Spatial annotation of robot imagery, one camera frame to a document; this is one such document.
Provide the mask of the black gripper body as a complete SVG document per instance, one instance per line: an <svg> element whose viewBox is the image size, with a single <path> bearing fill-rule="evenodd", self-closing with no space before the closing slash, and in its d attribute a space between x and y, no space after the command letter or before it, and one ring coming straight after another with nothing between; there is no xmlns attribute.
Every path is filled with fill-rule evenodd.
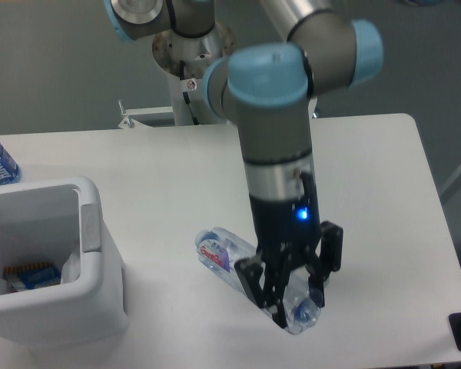
<svg viewBox="0 0 461 369"><path fill-rule="evenodd" d="M308 264L321 237L317 196L286 201L250 197L250 206L262 261L273 269Z"/></svg>

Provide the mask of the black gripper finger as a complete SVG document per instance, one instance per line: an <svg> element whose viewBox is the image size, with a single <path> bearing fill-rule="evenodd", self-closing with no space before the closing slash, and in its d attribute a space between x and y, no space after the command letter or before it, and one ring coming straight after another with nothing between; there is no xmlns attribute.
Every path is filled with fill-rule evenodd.
<svg viewBox="0 0 461 369"><path fill-rule="evenodd" d="M292 248L258 248L250 257L234 263L246 297L268 312L282 329L289 327L285 294L292 272L298 269L297 262Z"/></svg>
<svg viewBox="0 0 461 369"><path fill-rule="evenodd" d="M320 224L320 254L309 244L304 248L305 268L309 273L310 299L319 307L325 306L325 283L332 272L341 268L343 229L330 221Z"/></svg>

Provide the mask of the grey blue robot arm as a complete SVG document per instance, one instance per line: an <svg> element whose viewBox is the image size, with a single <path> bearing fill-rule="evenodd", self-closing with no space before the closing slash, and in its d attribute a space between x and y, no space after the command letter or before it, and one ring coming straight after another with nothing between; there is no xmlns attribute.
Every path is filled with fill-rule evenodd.
<svg viewBox="0 0 461 369"><path fill-rule="evenodd" d="M154 39L154 59L178 82L178 125L237 127L257 245L205 231L201 262L285 331L312 327L324 285L341 266L343 230L320 218L309 105L380 72L378 29L342 18L328 1L264 1L281 40L237 49L212 1L104 6L120 39Z"/></svg>

